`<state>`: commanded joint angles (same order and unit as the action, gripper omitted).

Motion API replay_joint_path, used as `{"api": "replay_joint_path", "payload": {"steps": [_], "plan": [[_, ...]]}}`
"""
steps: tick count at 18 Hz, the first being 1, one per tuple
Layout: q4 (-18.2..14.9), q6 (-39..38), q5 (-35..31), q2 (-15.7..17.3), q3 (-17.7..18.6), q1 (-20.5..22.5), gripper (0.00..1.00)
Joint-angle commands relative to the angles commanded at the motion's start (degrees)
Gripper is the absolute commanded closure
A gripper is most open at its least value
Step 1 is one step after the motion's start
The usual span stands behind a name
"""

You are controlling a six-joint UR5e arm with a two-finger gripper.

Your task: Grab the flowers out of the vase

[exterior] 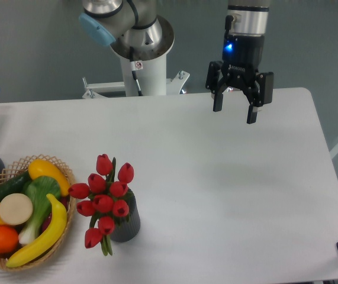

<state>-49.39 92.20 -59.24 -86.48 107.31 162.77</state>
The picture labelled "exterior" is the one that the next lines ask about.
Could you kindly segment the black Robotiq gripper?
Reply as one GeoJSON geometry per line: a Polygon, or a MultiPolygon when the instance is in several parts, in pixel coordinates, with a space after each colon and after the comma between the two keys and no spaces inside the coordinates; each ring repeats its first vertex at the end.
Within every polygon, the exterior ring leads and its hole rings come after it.
{"type": "Polygon", "coordinates": [[[205,87],[213,95],[214,112],[222,110],[223,92],[228,86],[241,89],[245,94],[249,102],[248,124],[256,122],[259,108],[272,102],[274,73],[257,73],[264,42],[264,35],[225,36],[223,62],[210,62],[205,81],[205,87]]]}

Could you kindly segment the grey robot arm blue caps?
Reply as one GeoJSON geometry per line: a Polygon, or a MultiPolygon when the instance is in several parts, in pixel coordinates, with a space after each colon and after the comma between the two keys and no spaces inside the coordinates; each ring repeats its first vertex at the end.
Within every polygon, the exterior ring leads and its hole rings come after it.
{"type": "MultiPolygon", "coordinates": [[[[127,96],[179,92],[184,77],[166,76],[166,56],[175,36],[157,13],[156,1],[83,1],[79,22],[94,42],[111,47],[119,57],[127,96]]],[[[249,102],[247,123],[272,102],[274,75],[258,70],[265,41],[269,1],[229,1],[224,24],[222,59],[209,64],[205,87],[213,110],[221,111],[226,89],[240,90],[249,102]]]]}

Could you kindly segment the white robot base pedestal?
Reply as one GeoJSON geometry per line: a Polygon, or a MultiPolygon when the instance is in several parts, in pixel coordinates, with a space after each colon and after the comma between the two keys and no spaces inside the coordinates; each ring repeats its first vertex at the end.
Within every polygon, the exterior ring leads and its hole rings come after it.
{"type": "Polygon", "coordinates": [[[120,60],[122,82],[90,83],[83,78],[85,99],[102,98],[102,93],[125,92],[126,96],[160,96],[184,93],[190,74],[180,70],[175,77],[166,73],[167,54],[175,41],[170,23],[157,16],[144,29],[131,28],[110,44],[120,60]]]}

